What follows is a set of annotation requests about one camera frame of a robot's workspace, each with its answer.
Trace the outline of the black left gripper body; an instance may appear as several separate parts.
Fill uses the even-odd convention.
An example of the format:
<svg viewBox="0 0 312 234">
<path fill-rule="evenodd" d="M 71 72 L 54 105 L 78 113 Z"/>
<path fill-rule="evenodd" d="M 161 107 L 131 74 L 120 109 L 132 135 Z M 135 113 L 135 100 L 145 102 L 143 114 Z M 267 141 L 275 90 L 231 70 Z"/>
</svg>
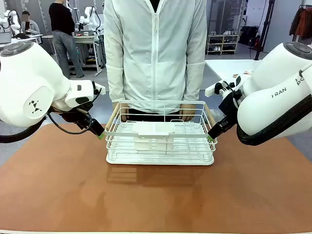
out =
<svg viewBox="0 0 312 234">
<path fill-rule="evenodd" d="M 85 103 L 72 109 L 69 112 L 60 114 L 60 116 L 66 122 L 75 123 L 79 128 L 88 128 L 91 121 L 89 111 L 92 107 L 92 103 Z"/>
</svg>

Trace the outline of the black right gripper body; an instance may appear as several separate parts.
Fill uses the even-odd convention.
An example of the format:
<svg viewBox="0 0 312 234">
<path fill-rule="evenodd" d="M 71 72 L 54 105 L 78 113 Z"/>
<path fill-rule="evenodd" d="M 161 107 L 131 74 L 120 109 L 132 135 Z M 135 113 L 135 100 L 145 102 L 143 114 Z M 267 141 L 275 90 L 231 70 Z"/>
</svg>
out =
<svg viewBox="0 0 312 234">
<path fill-rule="evenodd" d="M 239 108 L 238 101 L 241 98 L 241 92 L 230 92 L 219 105 L 219 110 L 231 120 L 237 120 Z"/>
</svg>

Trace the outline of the person's right hand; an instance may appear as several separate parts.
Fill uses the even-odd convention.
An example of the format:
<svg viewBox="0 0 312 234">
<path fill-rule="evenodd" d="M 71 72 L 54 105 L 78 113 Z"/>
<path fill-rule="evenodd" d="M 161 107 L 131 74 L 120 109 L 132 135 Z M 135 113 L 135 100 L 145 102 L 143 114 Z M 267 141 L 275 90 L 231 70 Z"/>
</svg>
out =
<svg viewBox="0 0 312 234">
<path fill-rule="evenodd" d="M 119 102 L 114 102 L 113 103 L 113 110 L 117 109 L 117 113 L 120 115 L 121 121 L 126 122 L 129 118 L 129 106 L 127 103 L 119 103 Z"/>
</svg>

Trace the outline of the person's left hand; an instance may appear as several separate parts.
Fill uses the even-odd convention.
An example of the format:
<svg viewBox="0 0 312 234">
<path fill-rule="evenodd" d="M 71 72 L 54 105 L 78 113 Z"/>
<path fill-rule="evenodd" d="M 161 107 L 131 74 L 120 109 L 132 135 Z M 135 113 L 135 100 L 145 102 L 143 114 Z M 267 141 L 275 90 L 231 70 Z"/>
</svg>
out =
<svg viewBox="0 0 312 234">
<path fill-rule="evenodd" d="M 195 104 L 181 104 L 179 118 L 184 121 L 190 121 L 195 116 Z"/>
</svg>

